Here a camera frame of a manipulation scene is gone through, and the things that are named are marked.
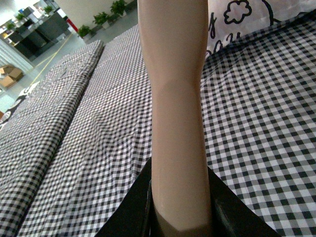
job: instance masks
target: yellow floor line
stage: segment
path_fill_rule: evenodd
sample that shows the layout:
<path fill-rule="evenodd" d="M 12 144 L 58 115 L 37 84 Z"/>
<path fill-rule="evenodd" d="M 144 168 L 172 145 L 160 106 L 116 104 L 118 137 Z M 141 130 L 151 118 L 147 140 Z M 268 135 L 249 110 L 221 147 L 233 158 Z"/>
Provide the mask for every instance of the yellow floor line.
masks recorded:
<path fill-rule="evenodd" d="M 43 61 L 41 61 L 40 63 L 38 63 L 35 67 L 38 67 L 39 65 L 41 65 L 42 63 L 44 63 L 45 61 L 47 61 L 50 57 L 54 56 L 56 53 L 53 53 L 52 55 L 50 55 L 49 57 L 47 57 L 46 59 L 44 59 Z"/>
<path fill-rule="evenodd" d="M 42 74 L 42 72 L 45 70 L 45 68 L 49 65 L 49 63 L 54 59 L 54 57 L 58 54 L 58 52 L 62 49 L 62 47 L 65 45 L 65 43 L 70 39 L 70 37 L 73 34 L 69 35 L 68 38 L 66 39 L 66 41 L 62 44 L 62 46 L 60 46 L 60 48 L 57 50 L 56 53 L 53 54 L 53 57 L 48 61 L 48 63 L 46 63 L 45 67 L 41 70 L 41 72 L 36 76 L 36 78 L 32 81 L 31 85 L 34 84 L 34 82 L 39 78 L 39 76 Z"/>

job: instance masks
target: gingham fabric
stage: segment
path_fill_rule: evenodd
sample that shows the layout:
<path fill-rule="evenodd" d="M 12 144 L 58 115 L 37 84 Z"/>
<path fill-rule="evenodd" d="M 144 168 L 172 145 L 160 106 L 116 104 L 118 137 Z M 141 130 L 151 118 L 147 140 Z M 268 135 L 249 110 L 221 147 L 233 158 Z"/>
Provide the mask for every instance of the gingham fabric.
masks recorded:
<path fill-rule="evenodd" d="M 316 11 L 210 56 L 201 98 L 209 167 L 281 236 L 316 236 Z"/>
<path fill-rule="evenodd" d="M 0 236 L 15 236 L 71 121 L 102 43 L 62 64 L 26 98 L 0 132 Z"/>
<path fill-rule="evenodd" d="M 137 27 L 106 45 L 19 236 L 93 236 L 151 157 Z"/>
<path fill-rule="evenodd" d="M 208 165 L 282 236 L 316 235 L 315 16 L 238 39 L 201 80 Z M 151 112 L 134 27 L 105 47 L 19 236 L 94 236 L 151 156 Z"/>

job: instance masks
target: wall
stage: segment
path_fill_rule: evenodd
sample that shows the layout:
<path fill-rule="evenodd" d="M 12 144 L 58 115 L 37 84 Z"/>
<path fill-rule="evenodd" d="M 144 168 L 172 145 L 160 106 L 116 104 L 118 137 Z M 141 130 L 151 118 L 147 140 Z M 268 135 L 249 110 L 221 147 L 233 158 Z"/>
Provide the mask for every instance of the wall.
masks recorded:
<path fill-rule="evenodd" d="M 111 13 L 114 0 L 55 0 L 69 19 L 79 28 L 82 25 L 95 27 L 93 16 L 104 11 Z"/>
<path fill-rule="evenodd" d="M 39 0 L 0 0 L 0 25 L 12 19 L 21 8 L 26 8 Z"/>

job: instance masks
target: gray floor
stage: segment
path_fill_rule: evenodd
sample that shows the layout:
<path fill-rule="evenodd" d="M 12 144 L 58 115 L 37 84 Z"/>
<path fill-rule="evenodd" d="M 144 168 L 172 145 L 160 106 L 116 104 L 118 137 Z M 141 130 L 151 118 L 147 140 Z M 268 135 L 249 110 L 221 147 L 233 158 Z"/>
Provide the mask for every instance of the gray floor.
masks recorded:
<path fill-rule="evenodd" d="M 110 42 L 115 37 L 127 31 L 138 23 L 137 10 L 132 10 L 125 17 L 116 21 L 111 27 L 101 29 L 87 43 L 95 40 L 102 40 L 104 44 Z M 52 46 L 45 53 L 36 58 L 32 63 L 36 65 L 31 71 L 26 72 L 14 86 L 0 94 L 0 111 L 5 112 L 12 106 L 19 93 L 36 79 L 35 82 L 41 81 L 50 68 L 57 63 L 62 57 L 72 53 L 76 49 L 85 46 L 85 43 L 77 33 L 70 28 L 71 34 L 65 36 L 57 44 Z"/>

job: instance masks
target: potted plant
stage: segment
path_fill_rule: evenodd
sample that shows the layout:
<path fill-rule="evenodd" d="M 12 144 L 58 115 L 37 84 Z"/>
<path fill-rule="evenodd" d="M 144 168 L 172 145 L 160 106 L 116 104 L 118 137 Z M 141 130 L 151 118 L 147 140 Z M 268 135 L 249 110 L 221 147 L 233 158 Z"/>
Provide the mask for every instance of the potted plant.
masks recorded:
<path fill-rule="evenodd" d="M 126 5 L 125 12 L 130 12 L 131 10 L 137 8 L 137 0 L 133 0 Z"/>
<path fill-rule="evenodd" d="M 125 16 L 126 2 L 124 0 L 114 1 L 111 6 L 111 13 L 118 14 L 120 16 Z"/>
<path fill-rule="evenodd" d="M 114 22 L 117 21 L 117 19 L 119 19 L 119 17 L 120 17 L 120 15 L 118 15 L 118 14 L 113 14 L 113 15 L 109 16 L 108 23 L 110 25 L 112 25 Z"/>
<path fill-rule="evenodd" d="M 22 13 L 17 14 L 15 17 L 17 21 L 15 21 L 15 24 L 17 27 L 20 27 L 23 23 L 24 15 Z"/>
<path fill-rule="evenodd" d="M 17 16 L 16 16 L 16 19 L 18 21 L 21 21 L 22 19 L 24 18 L 24 15 L 22 13 L 19 13 Z"/>
<path fill-rule="evenodd" d="M 15 27 L 15 25 L 13 23 L 8 23 L 6 28 L 11 31 L 13 28 Z"/>
<path fill-rule="evenodd" d="M 52 10 L 53 10 L 53 7 L 52 6 L 46 6 L 46 7 L 44 7 L 44 11 L 45 11 L 45 13 L 47 14 L 47 15 L 49 15 L 51 12 L 52 12 Z"/>
<path fill-rule="evenodd" d="M 85 41 L 87 42 L 89 39 L 91 39 L 91 30 L 90 27 L 82 25 L 78 29 L 78 35 Z"/>
<path fill-rule="evenodd" d="M 101 12 L 98 15 L 93 16 L 94 23 L 98 26 L 102 26 L 104 29 L 108 28 L 110 25 L 108 23 L 109 15 L 105 12 Z"/>

